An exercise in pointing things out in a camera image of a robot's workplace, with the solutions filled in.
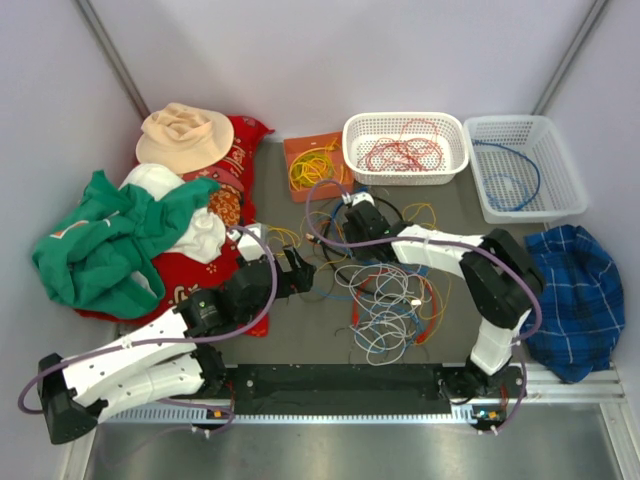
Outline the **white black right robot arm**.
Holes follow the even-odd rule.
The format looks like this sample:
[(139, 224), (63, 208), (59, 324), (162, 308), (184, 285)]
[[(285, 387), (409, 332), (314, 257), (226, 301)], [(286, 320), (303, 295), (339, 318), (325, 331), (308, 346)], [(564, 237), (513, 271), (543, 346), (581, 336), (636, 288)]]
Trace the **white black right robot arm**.
[(465, 280), (481, 323), (464, 368), (445, 375), (441, 388), (463, 399), (498, 389), (513, 346), (542, 322), (544, 276), (513, 236), (503, 229), (464, 236), (404, 220), (391, 224), (368, 194), (346, 202), (343, 229), (357, 258), (426, 267)]

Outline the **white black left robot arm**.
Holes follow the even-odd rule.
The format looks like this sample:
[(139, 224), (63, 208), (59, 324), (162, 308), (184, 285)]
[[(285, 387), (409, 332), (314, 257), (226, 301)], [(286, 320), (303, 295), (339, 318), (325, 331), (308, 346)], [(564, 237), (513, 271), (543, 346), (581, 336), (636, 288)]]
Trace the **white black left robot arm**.
[(191, 293), (119, 341), (76, 358), (43, 358), (37, 391), (51, 443), (72, 442), (149, 402), (220, 394), (226, 367), (208, 337), (249, 324), (270, 298), (306, 293), (313, 285), (315, 266), (292, 246), (284, 254), (288, 270), (266, 257), (241, 259), (222, 285)]

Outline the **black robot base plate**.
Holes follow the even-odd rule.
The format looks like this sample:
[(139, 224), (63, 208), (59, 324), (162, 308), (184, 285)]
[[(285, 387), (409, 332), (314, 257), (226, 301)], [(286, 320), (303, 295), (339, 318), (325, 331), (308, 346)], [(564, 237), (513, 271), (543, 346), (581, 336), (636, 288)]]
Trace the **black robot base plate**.
[(455, 399), (493, 400), (503, 392), (515, 399), (521, 380), (517, 366), (481, 381), (440, 364), (244, 364), (197, 397), (230, 400), (242, 415), (439, 414)]

